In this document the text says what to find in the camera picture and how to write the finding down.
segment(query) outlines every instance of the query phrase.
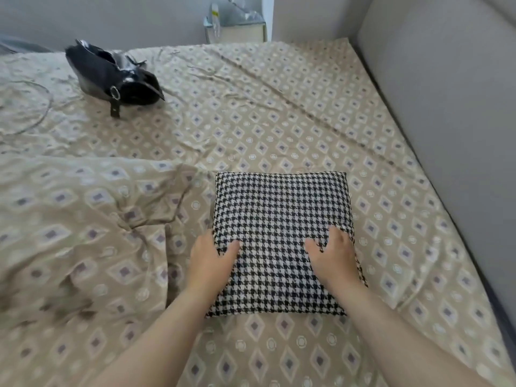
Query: person's left arm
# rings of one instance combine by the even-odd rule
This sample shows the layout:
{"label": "person's left arm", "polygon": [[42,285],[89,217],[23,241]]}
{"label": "person's left arm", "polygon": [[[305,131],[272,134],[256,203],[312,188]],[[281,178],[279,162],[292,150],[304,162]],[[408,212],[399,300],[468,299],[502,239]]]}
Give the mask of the person's left arm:
{"label": "person's left arm", "polygon": [[204,315],[228,283],[239,248],[239,242],[233,241],[228,252],[219,256],[211,231],[199,236],[190,254],[186,289],[92,386],[176,385],[201,330]]}

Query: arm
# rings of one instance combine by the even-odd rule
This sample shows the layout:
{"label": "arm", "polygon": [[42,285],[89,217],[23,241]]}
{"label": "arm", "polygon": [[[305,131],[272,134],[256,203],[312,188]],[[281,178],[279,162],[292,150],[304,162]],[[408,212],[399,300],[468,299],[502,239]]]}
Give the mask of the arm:
{"label": "arm", "polygon": [[94,387],[169,387],[177,384],[204,315],[228,283],[240,245],[219,256],[211,231],[199,236],[186,289],[127,351],[97,377]]}
{"label": "arm", "polygon": [[346,233],[330,227],[323,253],[313,239],[307,239],[305,247],[315,274],[346,310],[390,386],[489,387],[360,282],[353,243]]}

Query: hand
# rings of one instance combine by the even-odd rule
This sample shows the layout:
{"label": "hand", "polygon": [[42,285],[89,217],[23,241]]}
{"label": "hand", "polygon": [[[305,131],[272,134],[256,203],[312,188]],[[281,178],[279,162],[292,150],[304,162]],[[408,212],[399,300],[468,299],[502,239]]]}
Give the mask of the hand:
{"label": "hand", "polygon": [[304,248],[320,283],[334,296],[342,286],[360,284],[354,246],[346,232],[330,226],[328,245],[324,252],[313,239],[306,239]]}
{"label": "hand", "polygon": [[239,249],[240,242],[234,240],[221,256],[215,248],[211,230],[199,236],[190,252],[186,290],[211,305],[228,284]]}

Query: beige bedding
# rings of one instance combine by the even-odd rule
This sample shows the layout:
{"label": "beige bedding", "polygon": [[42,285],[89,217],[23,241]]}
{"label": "beige bedding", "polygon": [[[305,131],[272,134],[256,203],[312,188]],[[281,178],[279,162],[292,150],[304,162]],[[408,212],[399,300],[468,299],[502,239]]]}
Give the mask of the beige bedding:
{"label": "beige bedding", "polygon": [[[218,170],[348,172],[371,289],[516,385],[470,258],[346,39],[130,53],[167,102],[121,120],[63,54],[0,58],[0,385],[87,385],[134,342],[184,285]],[[207,320],[179,385],[385,382],[347,318],[258,314]]]}

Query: person's right arm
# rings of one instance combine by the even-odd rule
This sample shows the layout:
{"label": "person's right arm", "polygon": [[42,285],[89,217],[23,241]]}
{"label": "person's right arm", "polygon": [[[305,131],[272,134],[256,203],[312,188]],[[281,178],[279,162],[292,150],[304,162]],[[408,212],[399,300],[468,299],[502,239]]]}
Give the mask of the person's right arm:
{"label": "person's right arm", "polygon": [[347,233],[330,227],[324,252],[313,239],[305,248],[317,278],[346,310],[391,387],[490,386],[362,284]]}

